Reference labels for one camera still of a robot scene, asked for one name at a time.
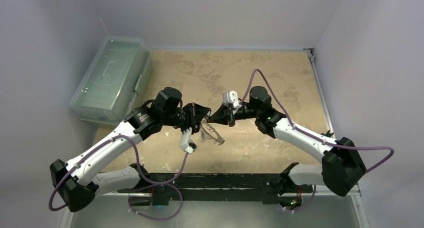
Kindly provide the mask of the large keyring with keys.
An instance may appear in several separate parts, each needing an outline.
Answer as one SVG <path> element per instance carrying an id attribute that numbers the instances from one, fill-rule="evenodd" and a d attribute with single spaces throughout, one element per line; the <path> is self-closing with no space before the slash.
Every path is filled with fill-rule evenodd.
<path id="1" fill-rule="evenodd" d="M 200 123 L 200 133 L 202 139 L 210 139 L 217 145 L 223 145 L 225 139 L 216 131 L 216 129 L 203 118 Z"/>

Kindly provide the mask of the translucent green plastic storage box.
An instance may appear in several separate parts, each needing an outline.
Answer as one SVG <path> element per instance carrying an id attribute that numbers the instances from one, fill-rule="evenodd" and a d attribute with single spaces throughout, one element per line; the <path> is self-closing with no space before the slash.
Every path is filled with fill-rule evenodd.
<path id="1" fill-rule="evenodd" d="M 118 125 L 140 105 L 152 70 L 151 52 L 143 39 L 107 36 L 70 106 L 82 121 Z"/>

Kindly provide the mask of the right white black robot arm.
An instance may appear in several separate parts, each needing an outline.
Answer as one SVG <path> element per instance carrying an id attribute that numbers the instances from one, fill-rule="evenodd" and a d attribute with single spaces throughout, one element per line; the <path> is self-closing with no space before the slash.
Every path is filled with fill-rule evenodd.
<path id="1" fill-rule="evenodd" d="M 324 185 L 338 196 L 346 196 L 365 175 L 366 168 L 353 142 L 336 140 L 298 131 L 288 117 L 272 106 L 272 98 L 263 86 L 254 86 L 248 102 L 242 102 L 235 91 L 225 92 L 220 108 L 207 119 L 208 123 L 235 126 L 237 120 L 255 119 L 258 130 L 271 138 L 285 141 L 311 155 L 319 164 L 294 162 L 280 174 L 280 194 L 294 191 L 302 185 Z"/>

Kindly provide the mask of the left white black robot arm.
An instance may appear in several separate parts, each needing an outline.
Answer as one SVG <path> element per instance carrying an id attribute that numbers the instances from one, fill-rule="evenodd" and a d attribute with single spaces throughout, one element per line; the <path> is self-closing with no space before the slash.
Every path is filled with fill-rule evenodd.
<path id="1" fill-rule="evenodd" d="M 50 166 L 54 190 L 48 201 L 51 211 L 68 208 L 77 212 L 97 196 L 120 189 L 144 192 L 149 179 L 140 162 L 123 170 L 103 173 L 102 169 L 128 149 L 147 140 L 164 126 L 181 130 L 180 149 L 189 155 L 197 146 L 191 135 L 199 132 L 211 109 L 197 103 L 183 105 L 181 92 L 172 87 L 159 91 L 124 117 L 106 137 L 87 151 L 68 161 L 55 160 Z"/>

